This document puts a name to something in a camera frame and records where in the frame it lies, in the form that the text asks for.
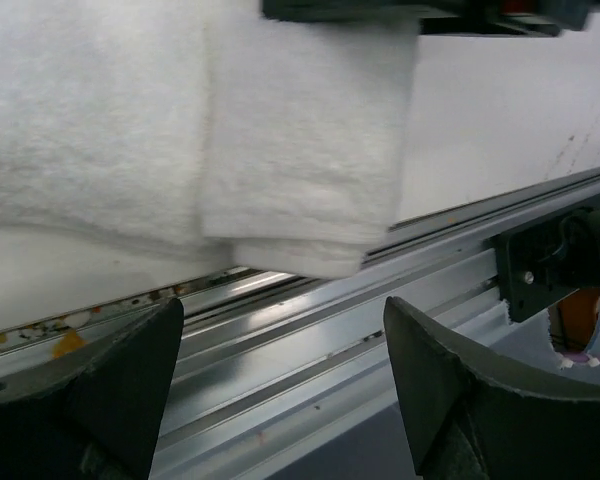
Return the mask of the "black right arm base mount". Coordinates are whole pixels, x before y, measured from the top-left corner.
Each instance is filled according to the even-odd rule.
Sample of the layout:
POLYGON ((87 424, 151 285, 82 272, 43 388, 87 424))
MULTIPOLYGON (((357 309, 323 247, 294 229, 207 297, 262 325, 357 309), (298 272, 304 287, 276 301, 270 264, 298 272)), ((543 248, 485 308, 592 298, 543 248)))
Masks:
POLYGON ((600 194, 505 231, 493 245, 501 298, 516 323, 600 287, 600 194))

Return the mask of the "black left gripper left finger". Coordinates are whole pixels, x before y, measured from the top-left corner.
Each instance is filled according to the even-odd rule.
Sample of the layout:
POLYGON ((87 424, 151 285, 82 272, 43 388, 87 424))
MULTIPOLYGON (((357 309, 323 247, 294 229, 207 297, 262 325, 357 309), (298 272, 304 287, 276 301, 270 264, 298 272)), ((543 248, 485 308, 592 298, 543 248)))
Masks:
POLYGON ((146 479, 178 357, 184 307, 0 378, 0 479, 146 479))

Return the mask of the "white towel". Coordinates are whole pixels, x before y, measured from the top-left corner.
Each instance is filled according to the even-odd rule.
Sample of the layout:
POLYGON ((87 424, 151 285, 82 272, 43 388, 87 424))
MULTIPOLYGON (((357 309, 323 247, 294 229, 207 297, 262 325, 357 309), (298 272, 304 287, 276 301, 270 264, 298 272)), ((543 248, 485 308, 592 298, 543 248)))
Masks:
POLYGON ((0 1, 0 227, 354 274, 397 220, 419 23, 0 1))

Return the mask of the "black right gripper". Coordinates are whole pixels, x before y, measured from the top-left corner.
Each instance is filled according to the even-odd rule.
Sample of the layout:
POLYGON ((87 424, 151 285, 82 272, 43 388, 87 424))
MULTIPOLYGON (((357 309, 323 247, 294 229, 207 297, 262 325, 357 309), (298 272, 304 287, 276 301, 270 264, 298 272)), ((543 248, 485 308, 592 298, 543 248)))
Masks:
POLYGON ((582 31, 600 1, 589 0, 263 0, 272 20, 353 23, 416 18, 423 35, 557 37, 582 31))

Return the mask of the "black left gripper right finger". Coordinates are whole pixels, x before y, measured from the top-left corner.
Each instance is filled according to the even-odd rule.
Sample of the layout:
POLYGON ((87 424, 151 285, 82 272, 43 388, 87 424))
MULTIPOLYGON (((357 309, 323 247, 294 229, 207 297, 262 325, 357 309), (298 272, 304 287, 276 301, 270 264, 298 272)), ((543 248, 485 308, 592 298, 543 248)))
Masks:
POLYGON ((536 369, 398 297, 384 329, 425 479, 600 479, 600 385, 536 369))

